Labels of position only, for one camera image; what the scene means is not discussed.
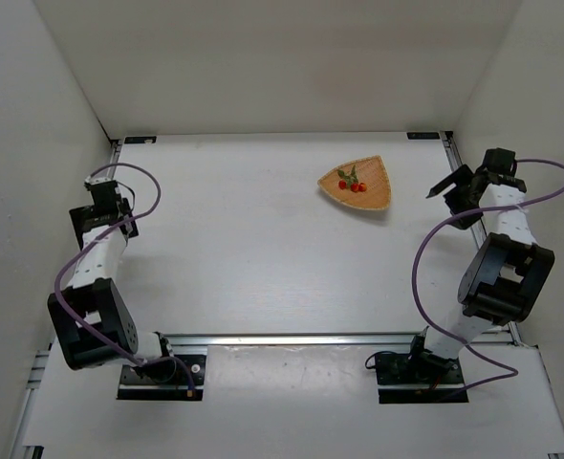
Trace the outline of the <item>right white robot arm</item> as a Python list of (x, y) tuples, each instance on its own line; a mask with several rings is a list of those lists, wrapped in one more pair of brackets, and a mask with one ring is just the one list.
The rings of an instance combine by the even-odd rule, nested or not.
[(445, 199), (445, 225), (467, 230), (490, 212), (493, 227), (460, 282), (457, 306), (443, 324), (429, 320), (413, 339), (406, 361), (414, 378), (444, 375), (486, 330), (525, 320), (551, 272), (554, 253), (531, 232), (527, 187), (516, 171), (513, 151), (491, 148), (476, 170), (463, 165), (429, 191)]

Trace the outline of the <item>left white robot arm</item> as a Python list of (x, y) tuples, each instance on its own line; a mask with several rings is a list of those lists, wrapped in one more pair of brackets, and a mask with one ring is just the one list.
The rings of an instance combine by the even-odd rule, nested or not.
[(120, 183), (107, 178), (85, 185), (93, 203), (69, 211), (78, 245), (84, 249), (73, 266), (72, 276), (61, 295), (47, 300), (49, 314), (60, 348), (73, 370), (97, 367), (116, 361), (121, 355), (84, 329), (69, 314), (74, 311), (100, 334), (133, 358), (145, 362), (173, 354), (166, 337), (157, 332), (141, 332), (131, 317), (115, 283), (120, 258), (128, 241), (139, 235), (138, 226), (127, 220), (133, 216), (129, 200), (120, 193)]

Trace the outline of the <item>cherry pair with green leaves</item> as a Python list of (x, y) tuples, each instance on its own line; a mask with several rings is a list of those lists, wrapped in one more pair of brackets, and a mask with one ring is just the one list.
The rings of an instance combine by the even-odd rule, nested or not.
[(367, 190), (367, 184), (358, 179), (358, 170), (355, 164), (349, 170), (339, 168), (336, 173), (338, 181), (343, 180), (347, 183), (345, 189), (350, 189), (352, 192), (365, 192)]

